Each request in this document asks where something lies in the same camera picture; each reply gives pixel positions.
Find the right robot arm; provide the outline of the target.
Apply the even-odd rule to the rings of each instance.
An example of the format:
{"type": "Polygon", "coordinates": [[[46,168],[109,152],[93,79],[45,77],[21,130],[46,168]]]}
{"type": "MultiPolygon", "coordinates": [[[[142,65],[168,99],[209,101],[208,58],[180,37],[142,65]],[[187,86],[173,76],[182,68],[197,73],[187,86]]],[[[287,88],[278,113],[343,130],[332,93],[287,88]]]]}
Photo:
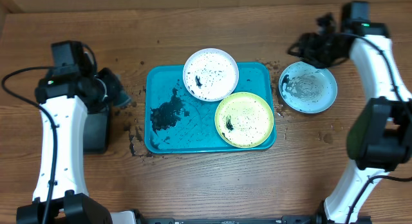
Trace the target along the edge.
{"type": "Polygon", "coordinates": [[[295,56],[316,68],[351,59],[367,103],[348,132],[350,161],[336,188],[313,216],[283,217],[284,223],[371,223],[359,211],[381,180],[411,158],[411,93],[405,87],[383,23],[353,22],[341,32],[324,27],[304,33],[295,56]]]}

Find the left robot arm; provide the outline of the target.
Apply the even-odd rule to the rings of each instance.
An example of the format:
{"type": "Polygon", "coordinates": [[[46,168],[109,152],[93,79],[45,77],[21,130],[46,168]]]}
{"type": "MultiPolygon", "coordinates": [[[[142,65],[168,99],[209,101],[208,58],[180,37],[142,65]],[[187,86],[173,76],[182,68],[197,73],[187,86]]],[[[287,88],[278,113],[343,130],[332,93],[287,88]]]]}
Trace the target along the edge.
{"type": "Polygon", "coordinates": [[[17,223],[135,223],[132,211],[111,213],[89,197],[84,146],[105,145],[111,105],[127,95],[116,75],[76,66],[49,70],[35,89],[41,110],[42,156],[32,204],[17,223]]]}

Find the dark green sponge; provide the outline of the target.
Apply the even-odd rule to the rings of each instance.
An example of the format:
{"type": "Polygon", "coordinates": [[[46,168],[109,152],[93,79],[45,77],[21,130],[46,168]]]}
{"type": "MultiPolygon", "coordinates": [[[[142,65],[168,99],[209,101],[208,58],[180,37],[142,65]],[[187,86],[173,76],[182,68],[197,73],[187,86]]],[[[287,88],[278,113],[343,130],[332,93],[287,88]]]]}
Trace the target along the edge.
{"type": "Polygon", "coordinates": [[[117,99],[114,101],[113,105],[116,107],[125,107],[131,102],[131,97],[122,90],[119,94],[117,99]]]}

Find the light blue plate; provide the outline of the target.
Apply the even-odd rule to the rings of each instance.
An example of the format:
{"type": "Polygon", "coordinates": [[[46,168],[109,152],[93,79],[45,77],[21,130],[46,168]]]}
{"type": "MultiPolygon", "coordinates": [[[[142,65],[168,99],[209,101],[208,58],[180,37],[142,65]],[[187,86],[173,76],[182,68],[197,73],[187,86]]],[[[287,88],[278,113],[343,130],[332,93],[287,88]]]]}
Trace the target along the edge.
{"type": "Polygon", "coordinates": [[[318,69],[305,62],[286,67],[278,83],[278,91],[292,109],[316,114],[326,111],[337,98],[337,82],[326,68],[318,69]]]}

